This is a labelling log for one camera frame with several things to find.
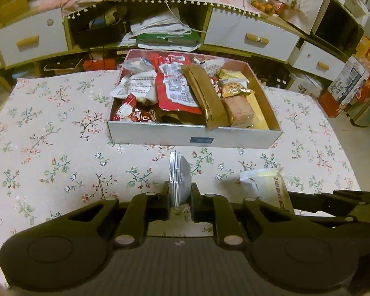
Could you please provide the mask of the white drawer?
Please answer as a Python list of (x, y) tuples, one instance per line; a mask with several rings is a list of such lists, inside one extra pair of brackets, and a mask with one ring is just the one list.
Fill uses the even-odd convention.
[(303, 42), (301, 47), (293, 49), (288, 63), (295, 69), (329, 81), (334, 81), (346, 65), (345, 62), (308, 41)]
[(286, 62), (298, 40), (275, 25), (218, 9), (212, 12), (204, 42)]
[(0, 53), (6, 67), (67, 51), (60, 9), (32, 15), (0, 29)]

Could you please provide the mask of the silver foil packet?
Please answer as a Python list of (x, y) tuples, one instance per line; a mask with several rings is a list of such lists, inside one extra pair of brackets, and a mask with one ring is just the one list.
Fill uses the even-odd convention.
[(168, 192), (171, 207), (185, 204), (192, 186), (191, 168), (185, 157), (177, 151), (170, 153)]

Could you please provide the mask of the pink brown wrapped cake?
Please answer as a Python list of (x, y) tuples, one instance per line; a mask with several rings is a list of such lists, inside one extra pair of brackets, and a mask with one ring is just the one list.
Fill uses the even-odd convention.
[(222, 104), (228, 114), (231, 127), (249, 128), (253, 126), (255, 113), (243, 95), (223, 98)]

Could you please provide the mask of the gold long snack bar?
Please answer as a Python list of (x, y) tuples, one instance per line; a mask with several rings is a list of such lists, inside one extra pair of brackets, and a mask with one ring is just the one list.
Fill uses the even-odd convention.
[(229, 127), (228, 114), (211, 84), (207, 72), (201, 66), (191, 64), (182, 66), (182, 73), (203, 110), (206, 127), (209, 130)]

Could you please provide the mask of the white milk carton box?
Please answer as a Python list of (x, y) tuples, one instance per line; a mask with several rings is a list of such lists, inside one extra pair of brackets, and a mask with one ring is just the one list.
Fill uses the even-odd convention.
[(351, 57), (328, 87), (328, 92), (338, 105), (346, 105), (355, 97), (369, 76), (370, 73), (362, 63)]

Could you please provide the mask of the small cookie packet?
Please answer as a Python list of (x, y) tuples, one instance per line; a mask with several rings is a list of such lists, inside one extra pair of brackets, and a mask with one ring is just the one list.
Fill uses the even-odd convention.
[(247, 79), (220, 79), (219, 86), (222, 89), (223, 98), (230, 98), (236, 95), (249, 95), (252, 93), (252, 90), (248, 87)]

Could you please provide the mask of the white drawer right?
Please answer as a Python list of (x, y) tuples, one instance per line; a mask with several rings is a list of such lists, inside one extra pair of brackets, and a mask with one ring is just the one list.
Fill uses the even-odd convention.
[(345, 62), (308, 41), (303, 42), (301, 47), (293, 49), (288, 63), (295, 69), (329, 81), (334, 81), (346, 65)]

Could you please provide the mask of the white drawer middle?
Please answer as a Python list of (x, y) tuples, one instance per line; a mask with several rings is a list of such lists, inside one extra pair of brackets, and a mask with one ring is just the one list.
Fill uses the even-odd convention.
[(275, 25), (218, 9), (212, 12), (204, 42), (286, 62), (298, 40)]

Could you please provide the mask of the red white packets in box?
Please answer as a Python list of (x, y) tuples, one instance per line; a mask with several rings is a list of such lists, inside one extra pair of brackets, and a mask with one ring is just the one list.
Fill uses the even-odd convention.
[(117, 122), (156, 122), (156, 115), (154, 111), (145, 111), (137, 107), (137, 100), (135, 95), (130, 93), (125, 100), (114, 110), (111, 115), (112, 121)]

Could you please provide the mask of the red clear snack bag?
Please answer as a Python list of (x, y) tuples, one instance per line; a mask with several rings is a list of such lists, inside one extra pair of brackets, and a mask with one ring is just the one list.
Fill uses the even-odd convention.
[(182, 73), (182, 66), (191, 64), (187, 54), (151, 52), (149, 62), (156, 71), (156, 93), (163, 111), (184, 111), (201, 115), (197, 101)]

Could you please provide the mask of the white printed snack packet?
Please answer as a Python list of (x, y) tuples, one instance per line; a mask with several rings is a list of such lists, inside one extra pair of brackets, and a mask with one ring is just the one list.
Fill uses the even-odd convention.
[(110, 96), (125, 100), (128, 95), (133, 94), (138, 102), (143, 104), (156, 104), (156, 72), (150, 70), (138, 74), (125, 75), (119, 84), (110, 92)]

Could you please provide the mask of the white yellow snack packet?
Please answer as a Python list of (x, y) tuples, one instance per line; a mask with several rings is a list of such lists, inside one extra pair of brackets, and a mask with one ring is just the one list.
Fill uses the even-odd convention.
[(293, 205), (281, 172), (281, 168), (252, 169), (241, 172), (239, 180), (247, 197), (293, 214)]

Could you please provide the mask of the white drawer left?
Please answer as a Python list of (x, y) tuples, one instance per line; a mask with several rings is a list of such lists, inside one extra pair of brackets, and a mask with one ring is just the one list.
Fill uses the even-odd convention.
[(6, 67), (67, 51), (60, 9), (32, 15), (0, 29), (0, 53)]

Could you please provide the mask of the white blue snack packet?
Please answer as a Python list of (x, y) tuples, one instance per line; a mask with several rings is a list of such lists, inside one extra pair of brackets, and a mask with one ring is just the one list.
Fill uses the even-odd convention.
[(154, 66), (144, 57), (130, 58), (124, 61), (123, 67), (133, 73), (148, 72), (154, 69)]

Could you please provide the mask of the floral tablecloth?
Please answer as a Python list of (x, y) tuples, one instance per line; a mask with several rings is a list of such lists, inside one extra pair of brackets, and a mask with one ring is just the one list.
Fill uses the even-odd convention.
[[(117, 144), (107, 133), (117, 71), (19, 79), (0, 113), (0, 248), (19, 231), (87, 204), (161, 189), (173, 146)], [(288, 190), (358, 190), (325, 114), (309, 96), (265, 88), (282, 134), (263, 150), (181, 147), (200, 192), (243, 198), (242, 171), (279, 168)], [(0, 269), (0, 284), (6, 280)]]

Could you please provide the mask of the stack of papers and bags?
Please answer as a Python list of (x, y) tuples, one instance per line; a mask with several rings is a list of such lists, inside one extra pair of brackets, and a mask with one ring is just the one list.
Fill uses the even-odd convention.
[(177, 7), (157, 12), (132, 15), (130, 29), (121, 45), (137, 45), (150, 50), (178, 50), (192, 52), (201, 46), (200, 35), (186, 26)]

